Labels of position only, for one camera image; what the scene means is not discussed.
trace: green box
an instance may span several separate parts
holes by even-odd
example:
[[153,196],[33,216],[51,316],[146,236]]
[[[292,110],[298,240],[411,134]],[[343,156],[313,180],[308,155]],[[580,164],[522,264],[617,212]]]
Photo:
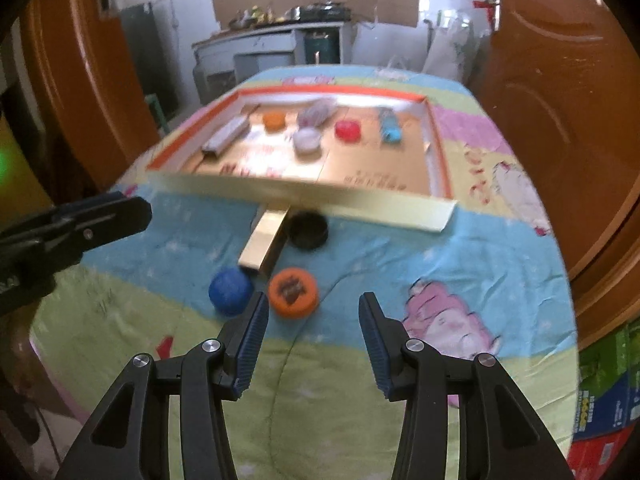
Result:
[[628,347],[625,325],[580,352],[574,440],[593,438],[626,426],[630,397]]
[[640,319],[629,323],[629,419],[640,417]]

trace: metal screw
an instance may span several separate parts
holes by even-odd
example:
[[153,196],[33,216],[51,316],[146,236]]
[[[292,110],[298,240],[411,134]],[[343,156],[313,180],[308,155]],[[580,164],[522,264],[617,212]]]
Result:
[[495,365],[495,357],[491,354],[478,354],[478,362],[482,366],[491,368],[493,365]]
[[406,349],[411,352],[421,352],[424,350],[424,342],[419,339],[409,339],[405,344]]
[[220,341],[217,339],[207,339],[204,343],[202,343],[202,349],[205,352],[215,352],[220,349]]
[[133,365],[138,368],[142,368],[147,366],[149,364],[149,361],[151,361],[151,359],[149,358],[148,355],[138,354],[133,358]]

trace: red lid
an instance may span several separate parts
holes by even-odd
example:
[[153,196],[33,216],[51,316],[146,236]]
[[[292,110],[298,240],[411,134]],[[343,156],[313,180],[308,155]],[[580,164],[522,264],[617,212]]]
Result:
[[362,134],[358,121],[342,120],[335,123],[335,136],[342,142],[360,142]]

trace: pink cartoon print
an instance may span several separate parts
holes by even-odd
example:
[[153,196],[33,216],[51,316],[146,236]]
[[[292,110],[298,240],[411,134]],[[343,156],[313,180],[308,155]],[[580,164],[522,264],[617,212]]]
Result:
[[[410,337],[451,357],[471,360],[482,352],[495,355],[500,349],[500,338],[494,338],[480,317],[441,282],[418,280],[411,286],[402,324]],[[457,407],[458,396],[449,396],[449,404]]]
[[551,232],[551,224],[536,188],[520,165],[508,162],[496,164],[492,187],[502,196],[513,214],[533,227],[538,236]]

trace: wooden block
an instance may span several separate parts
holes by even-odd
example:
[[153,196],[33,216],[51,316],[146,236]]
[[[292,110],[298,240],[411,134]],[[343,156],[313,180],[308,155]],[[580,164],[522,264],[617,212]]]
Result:
[[283,225],[289,208],[266,209],[238,258],[243,269],[269,277],[276,264],[286,236]]

